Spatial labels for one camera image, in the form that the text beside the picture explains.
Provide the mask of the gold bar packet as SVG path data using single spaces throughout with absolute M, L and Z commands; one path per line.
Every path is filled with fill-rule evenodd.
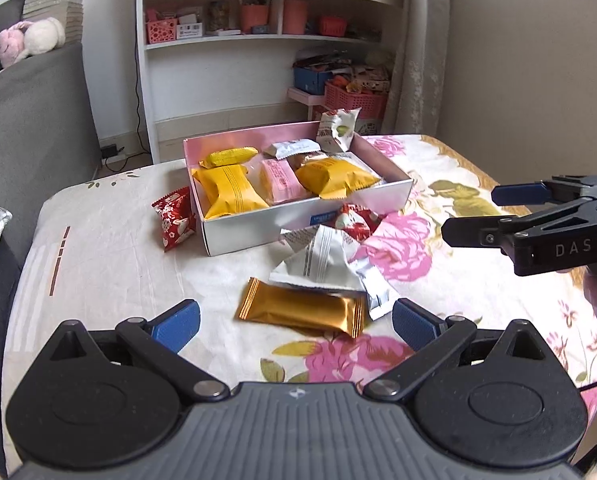
M 251 278 L 236 310 L 241 321 L 305 330 L 333 330 L 351 338 L 362 334 L 367 301 L 355 295 L 330 295 L 274 286 Z

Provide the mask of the red white snack packet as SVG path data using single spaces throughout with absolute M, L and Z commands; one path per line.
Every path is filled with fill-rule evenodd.
M 364 206 L 345 204 L 338 209 L 334 227 L 357 242 L 364 242 L 376 231 L 383 219 L 383 214 L 377 214 Z

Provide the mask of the white printed snack packet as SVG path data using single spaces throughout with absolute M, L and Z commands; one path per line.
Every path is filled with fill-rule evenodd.
M 270 272 L 272 283 L 321 290 L 358 292 L 367 299 L 372 321 L 391 313 L 398 292 L 368 257 L 356 259 L 360 243 L 330 226 L 282 230 L 283 242 L 292 255 Z

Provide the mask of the orange yellow pastry packet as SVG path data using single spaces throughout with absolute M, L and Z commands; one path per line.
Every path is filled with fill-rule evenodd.
M 242 165 L 210 169 L 191 169 L 191 176 L 202 186 L 208 203 L 206 220 L 244 214 L 269 207 L 248 180 L 248 168 Z

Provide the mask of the white green snack packet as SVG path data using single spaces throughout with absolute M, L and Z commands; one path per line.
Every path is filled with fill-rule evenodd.
M 339 108 L 328 110 L 321 115 L 315 140 L 324 153 L 336 154 L 349 151 L 360 112 L 360 108 L 354 110 Z

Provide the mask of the pink pastry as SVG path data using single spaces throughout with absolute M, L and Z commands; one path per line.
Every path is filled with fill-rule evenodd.
M 271 206 L 306 200 L 311 196 L 284 159 L 264 159 L 259 165 L 259 182 L 263 198 Z

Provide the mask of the small yellow snack packet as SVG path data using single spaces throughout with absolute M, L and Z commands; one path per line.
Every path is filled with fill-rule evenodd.
M 223 166 L 241 165 L 248 162 L 258 154 L 257 148 L 244 146 L 244 148 L 227 148 L 208 154 L 200 161 L 204 169 L 213 169 Z

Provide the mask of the white monkey biscuit packet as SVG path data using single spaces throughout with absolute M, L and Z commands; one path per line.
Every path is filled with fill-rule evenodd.
M 297 139 L 272 143 L 264 149 L 264 153 L 274 159 L 287 159 L 294 155 L 311 154 L 320 151 L 320 145 L 315 140 Z

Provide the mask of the red snack packet left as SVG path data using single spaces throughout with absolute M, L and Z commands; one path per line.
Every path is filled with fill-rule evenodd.
M 188 186 L 178 188 L 155 200 L 152 208 L 160 217 L 165 252 L 179 246 L 195 233 L 196 217 L 192 210 Z

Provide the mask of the white storage box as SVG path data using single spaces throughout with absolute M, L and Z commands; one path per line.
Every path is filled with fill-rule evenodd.
M 379 118 L 359 118 L 356 121 L 355 131 L 361 136 L 376 136 L 381 133 L 382 120 Z

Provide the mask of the pink cardboard box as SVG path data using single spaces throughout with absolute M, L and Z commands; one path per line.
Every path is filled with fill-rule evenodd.
M 268 244 L 284 230 L 331 221 L 353 204 L 380 217 L 408 202 L 413 181 L 358 133 L 332 153 L 314 122 L 184 140 L 192 203 L 208 255 Z

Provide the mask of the red plastic basket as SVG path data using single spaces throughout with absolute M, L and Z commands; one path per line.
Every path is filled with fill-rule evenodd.
M 324 87 L 324 104 L 330 110 L 359 108 L 360 119 L 382 119 L 387 103 L 386 94 L 349 93 L 328 81 Z

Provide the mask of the pink lattice basket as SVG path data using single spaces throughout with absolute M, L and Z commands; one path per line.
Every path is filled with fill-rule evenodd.
M 166 18 L 166 20 L 149 21 L 146 23 L 146 38 L 148 44 L 164 44 L 177 39 L 178 20 Z

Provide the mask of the orange pen holder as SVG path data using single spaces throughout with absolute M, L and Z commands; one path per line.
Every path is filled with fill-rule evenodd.
M 240 6 L 240 29 L 249 35 L 257 27 L 267 26 L 269 22 L 268 4 L 242 4 Z

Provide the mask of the pink white plush toy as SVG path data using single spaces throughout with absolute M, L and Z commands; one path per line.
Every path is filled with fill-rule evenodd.
M 18 22 L 0 32 L 0 65 L 8 68 L 30 56 L 62 48 L 65 41 L 64 26 L 56 18 Z

